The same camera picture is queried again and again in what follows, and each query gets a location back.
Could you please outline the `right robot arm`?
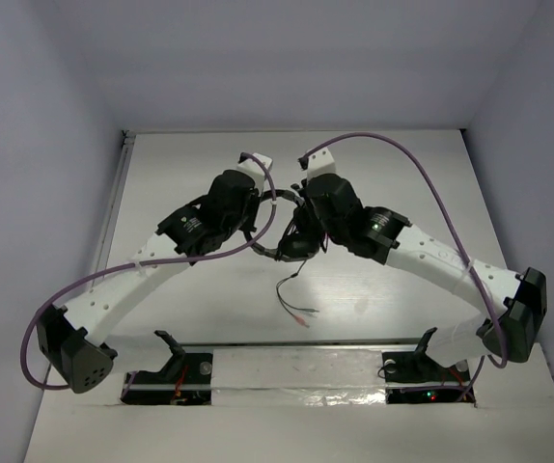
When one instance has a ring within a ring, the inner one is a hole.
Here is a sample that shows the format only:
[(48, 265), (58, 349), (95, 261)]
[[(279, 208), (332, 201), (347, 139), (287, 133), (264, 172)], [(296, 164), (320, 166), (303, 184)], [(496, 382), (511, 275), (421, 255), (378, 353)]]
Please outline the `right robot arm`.
[(528, 361), (547, 313), (541, 271), (517, 273), (464, 259), (399, 213), (362, 205), (350, 182), (336, 174), (304, 181), (301, 192), (333, 243), (426, 280), (478, 310), (452, 328), (424, 333), (413, 357), (422, 377), (434, 379), (459, 361), (488, 355)]

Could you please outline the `black headset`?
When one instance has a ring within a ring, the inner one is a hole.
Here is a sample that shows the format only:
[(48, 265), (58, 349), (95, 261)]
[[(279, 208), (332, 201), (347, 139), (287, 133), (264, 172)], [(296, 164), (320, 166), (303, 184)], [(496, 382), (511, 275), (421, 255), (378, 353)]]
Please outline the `black headset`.
[[(296, 207), (296, 199), (294, 197), (294, 193), (296, 190), (302, 190), (308, 200), (308, 197), (306, 194), (306, 184), (307, 184), (307, 181), (302, 180), (300, 184), (298, 183), (292, 184), (289, 189), (277, 189), (276, 197), (279, 199), (283, 199), (285, 201), (294, 203)], [(259, 242), (255, 242), (251, 245), (251, 249), (254, 253), (256, 253), (259, 256), (273, 259), (276, 261), (283, 261), (283, 262), (306, 261), (308, 259), (312, 259), (313, 257), (315, 257), (318, 254), (318, 252), (326, 253), (328, 245), (327, 246), (296, 246), (291, 240), (292, 231), (293, 231), (293, 226), (292, 226), (292, 217), (291, 217), (291, 220), (287, 224), (275, 248), (267, 248), (267, 247), (264, 247), (264, 245), (260, 244)]]

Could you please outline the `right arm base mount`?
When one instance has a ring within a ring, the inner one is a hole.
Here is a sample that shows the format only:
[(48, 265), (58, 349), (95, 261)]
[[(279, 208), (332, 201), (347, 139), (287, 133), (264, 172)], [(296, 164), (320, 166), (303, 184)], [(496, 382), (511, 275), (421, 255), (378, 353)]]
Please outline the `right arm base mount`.
[(476, 403), (469, 367), (459, 372), (456, 365), (441, 367), (427, 356), (436, 331), (428, 329), (413, 350), (382, 354), (376, 375), (385, 381), (388, 404)]

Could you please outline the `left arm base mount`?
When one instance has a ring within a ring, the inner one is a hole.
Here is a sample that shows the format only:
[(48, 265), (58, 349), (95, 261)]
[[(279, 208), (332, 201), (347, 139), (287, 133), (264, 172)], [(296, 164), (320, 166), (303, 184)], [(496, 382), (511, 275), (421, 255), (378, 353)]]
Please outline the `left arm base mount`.
[(170, 350), (157, 371), (125, 375), (120, 402), (125, 405), (204, 406), (211, 404), (212, 352), (186, 352), (168, 332), (155, 330)]

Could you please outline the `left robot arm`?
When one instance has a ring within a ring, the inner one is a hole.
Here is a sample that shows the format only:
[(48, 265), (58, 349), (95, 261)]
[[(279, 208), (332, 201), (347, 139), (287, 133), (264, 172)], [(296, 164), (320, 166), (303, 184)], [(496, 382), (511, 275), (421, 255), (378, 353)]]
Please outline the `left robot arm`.
[(265, 182), (250, 161), (217, 176), (208, 192), (162, 220), (120, 271), (58, 307), (49, 303), (36, 321), (42, 354), (84, 394), (113, 369), (116, 351), (105, 340), (116, 325), (159, 286), (254, 220)]

